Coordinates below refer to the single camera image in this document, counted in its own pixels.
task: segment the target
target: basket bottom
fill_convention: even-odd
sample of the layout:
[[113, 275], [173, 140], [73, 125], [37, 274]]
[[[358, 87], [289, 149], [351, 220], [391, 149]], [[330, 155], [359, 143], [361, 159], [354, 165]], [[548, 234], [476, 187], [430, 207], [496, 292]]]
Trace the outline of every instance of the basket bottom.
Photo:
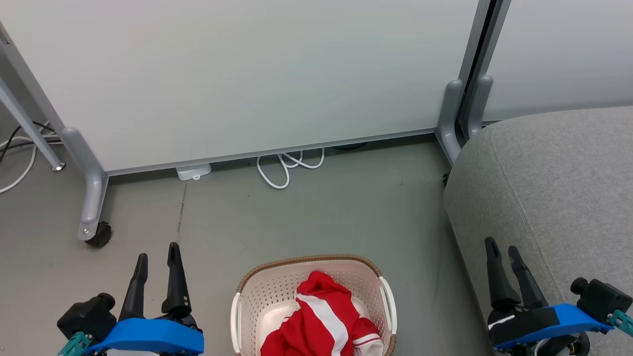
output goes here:
[[[362, 317], [368, 317], [365, 304], [359, 299], [352, 297], [354, 308]], [[257, 355], [260, 355], [261, 346], [264, 345], [266, 337], [275, 330], [278, 330], [281, 324], [290, 318], [292, 313], [299, 310], [299, 303], [295, 300], [276, 303], [261, 312], [257, 322]]]

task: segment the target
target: gray metal leg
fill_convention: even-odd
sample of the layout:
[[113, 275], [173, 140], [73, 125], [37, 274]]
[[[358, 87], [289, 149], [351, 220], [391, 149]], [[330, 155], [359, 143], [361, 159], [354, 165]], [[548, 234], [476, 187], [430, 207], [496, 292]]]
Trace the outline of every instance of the gray metal leg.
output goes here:
[[463, 84], [461, 80], [452, 80], [446, 85], [444, 101], [439, 114], [436, 136], [448, 161], [453, 165], [457, 155], [460, 154], [460, 144], [455, 137], [455, 120], [460, 108]]
[[473, 98], [470, 101], [470, 111], [467, 117], [468, 127], [468, 139], [475, 137], [475, 135], [481, 131], [484, 110], [486, 109], [486, 103], [488, 102], [488, 95], [492, 88], [492, 77], [490, 75], [484, 75], [477, 79], [475, 89], [473, 92]]
[[108, 187], [108, 176], [103, 172], [99, 161], [92, 154], [79, 130], [66, 127], [61, 131], [61, 136], [64, 139], [64, 145], [85, 175], [84, 206], [77, 233], [79, 240], [85, 241], [91, 239], [97, 231], [103, 197]]
[[15, 117], [15, 120], [22, 126], [24, 131], [33, 140], [37, 148], [44, 154], [48, 162], [53, 166], [53, 171], [57, 172], [64, 168], [66, 165], [60, 161], [59, 158], [53, 153], [51, 147], [46, 143], [46, 140], [42, 137], [42, 134], [35, 128], [33, 121], [28, 117], [22, 106], [18, 103], [13, 93], [6, 86], [6, 83], [0, 79], [0, 101], [4, 103], [9, 112]]

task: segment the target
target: metal pole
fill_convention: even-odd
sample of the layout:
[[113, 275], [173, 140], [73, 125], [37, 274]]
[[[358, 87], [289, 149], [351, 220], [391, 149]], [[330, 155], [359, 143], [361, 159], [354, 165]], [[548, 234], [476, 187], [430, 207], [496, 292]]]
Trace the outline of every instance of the metal pole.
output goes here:
[[31, 137], [42, 154], [44, 154], [48, 162], [51, 166], [53, 166], [53, 171], [57, 172], [63, 169], [66, 164], [60, 161], [55, 153], [53, 153], [51, 147], [42, 137], [42, 134], [37, 130], [33, 121], [31, 121], [22, 106], [20, 106], [17, 99], [13, 96], [13, 93], [9, 90], [9, 87], [6, 86], [2, 78], [0, 78], [0, 101], [4, 103], [9, 112], [13, 115], [13, 117], [15, 117], [15, 120], [20, 124], [20, 126], [22, 126], [28, 136]]

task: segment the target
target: red garment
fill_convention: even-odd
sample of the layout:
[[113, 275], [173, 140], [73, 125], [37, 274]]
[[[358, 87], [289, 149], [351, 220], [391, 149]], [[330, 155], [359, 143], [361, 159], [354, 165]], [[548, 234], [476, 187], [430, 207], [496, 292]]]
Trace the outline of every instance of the red garment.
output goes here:
[[312, 272], [297, 287], [301, 309], [266, 337], [261, 356], [382, 356], [378, 329], [351, 297], [330, 276]]

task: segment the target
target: gray sofa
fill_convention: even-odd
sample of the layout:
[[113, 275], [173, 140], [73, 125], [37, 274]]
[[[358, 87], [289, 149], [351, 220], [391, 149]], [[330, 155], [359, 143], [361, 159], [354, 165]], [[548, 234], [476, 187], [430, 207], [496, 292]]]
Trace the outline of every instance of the gray sofa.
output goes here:
[[[633, 106], [561, 111], [492, 124], [451, 171], [446, 210], [483, 315], [491, 311], [484, 238], [513, 287], [515, 245], [550, 304], [575, 303], [576, 277], [633, 295]], [[628, 355], [620, 331], [589, 335], [593, 355]]]

